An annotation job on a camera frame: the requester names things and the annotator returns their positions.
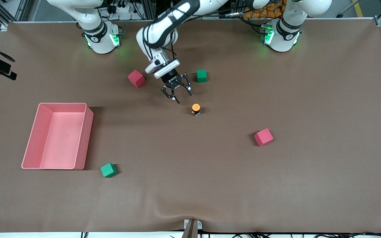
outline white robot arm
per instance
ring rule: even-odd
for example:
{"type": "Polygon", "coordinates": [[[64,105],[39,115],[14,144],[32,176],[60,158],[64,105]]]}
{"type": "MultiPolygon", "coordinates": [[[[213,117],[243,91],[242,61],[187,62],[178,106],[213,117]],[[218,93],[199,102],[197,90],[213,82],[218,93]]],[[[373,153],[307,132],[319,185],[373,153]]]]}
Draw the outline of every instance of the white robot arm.
{"type": "MultiPolygon", "coordinates": [[[[185,87],[189,95],[192,95],[191,83],[186,73],[180,75],[175,70],[180,65],[179,60],[171,60],[165,52],[165,47],[177,41],[176,28],[186,20],[213,12],[225,2],[227,0],[181,0],[136,34],[139,46],[150,61],[145,71],[163,80],[165,85],[161,90],[166,97],[179,103],[174,95],[174,89],[180,86],[185,87]]],[[[269,0],[245,0],[245,4],[251,9],[260,9],[268,3],[269,0]]],[[[269,40],[269,46],[280,52],[290,50],[296,43],[307,14],[320,15],[329,8],[330,4],[331,0],[289,0],[283,17],[272,21],[274,31],[282,37],[276,36],[269,40]]]]}
{"type": "Polygon", "coordinates": [[[118,25],[103,21],[98,10],[104,0],[47,0],[49,4],[65,11],[74,18],[85,32],[85,37],[98,54],[106,54],[120,46],[118,25]]]}

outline brown table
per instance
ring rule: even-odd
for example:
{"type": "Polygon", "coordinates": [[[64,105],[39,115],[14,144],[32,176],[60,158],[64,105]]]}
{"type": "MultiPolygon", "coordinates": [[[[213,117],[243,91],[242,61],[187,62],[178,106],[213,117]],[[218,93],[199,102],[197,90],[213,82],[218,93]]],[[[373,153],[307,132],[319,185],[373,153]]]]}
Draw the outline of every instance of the brown table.
{"type": "Polygon", "coordinates": [[[181,104],[148,77],[130,23],[120,50],[95,54],[74,24],[10,24],[0,50],[0,232],[159,231],[202,220],[211,232],[381,232],[381,28],[309,20],[287,53],[239,21],[192,21],[178,71],[206,69],[181,104]],[[86,102],[94,123],[83,171],[20,168],[40,102],[86,102]],[[190,108],[199,103],[203,114],[190,108]],[[271,144],[253,135],[269,128],[271,144]],[[103,178],[100,166],[120,174],[103,178]]]}

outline pink bin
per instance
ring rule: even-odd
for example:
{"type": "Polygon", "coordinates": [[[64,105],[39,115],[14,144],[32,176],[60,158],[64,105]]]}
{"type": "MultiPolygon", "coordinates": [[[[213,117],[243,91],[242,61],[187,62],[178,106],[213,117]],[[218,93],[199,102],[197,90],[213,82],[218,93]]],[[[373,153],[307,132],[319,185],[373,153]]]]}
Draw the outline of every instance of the pink bin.
{"type": "Polygon", "coordinates": [[[23,169],[83,169],[94,113],[86,103],[41,103],[23,169]]]}

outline green cube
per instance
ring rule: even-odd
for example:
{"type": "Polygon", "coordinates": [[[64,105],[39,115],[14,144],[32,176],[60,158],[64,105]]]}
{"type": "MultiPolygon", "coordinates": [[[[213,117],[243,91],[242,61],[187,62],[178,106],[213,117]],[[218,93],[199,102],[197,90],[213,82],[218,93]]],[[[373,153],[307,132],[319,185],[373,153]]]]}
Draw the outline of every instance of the green cube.
{"type": "Polygon", "coordinates": [[[117,169],[112,163],[108,163],[101,167],[101,172],[105,178],[110,178],[117,174],[117,169]]]}
{"type": "Polygon", "coordinates": [[[196,71],[196,81],[198,83],[205,83],[207,81],[207,71],[205,69],[196,71]]]}

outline cube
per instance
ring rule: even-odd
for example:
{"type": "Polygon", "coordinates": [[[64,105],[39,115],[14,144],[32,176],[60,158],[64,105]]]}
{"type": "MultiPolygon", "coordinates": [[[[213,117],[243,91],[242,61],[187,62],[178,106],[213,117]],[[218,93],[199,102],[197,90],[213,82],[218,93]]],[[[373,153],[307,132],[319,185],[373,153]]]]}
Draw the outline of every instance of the cube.
{"type": "Polygon", "coordinates": [[[197,83],[205,83],[207,81],[207,71],[205,69],[196,71],[196,81],[197,83]]]}
{"type": "Polygon", "coordinates": [[[131,74],[129,74],[128,78],[136,88],[142,87],[142,85],[145,83],[144,76],[136,69],[131,74]]]}
{"type": "Polygon", "coordinates": [[[273,140],[273,136],[270,133],[270,130],[268,128],[265,128],[262,131],[257,132],[255,134],[255,140],[258,143],[258,146],[263,146],[273,140]]]}
{"type": "Polygon", "coordinates": [[[108,163],[101,167],[101,172],[105,178],[110,178],[117,174],[117,169],[112,163],[108,163]]]}

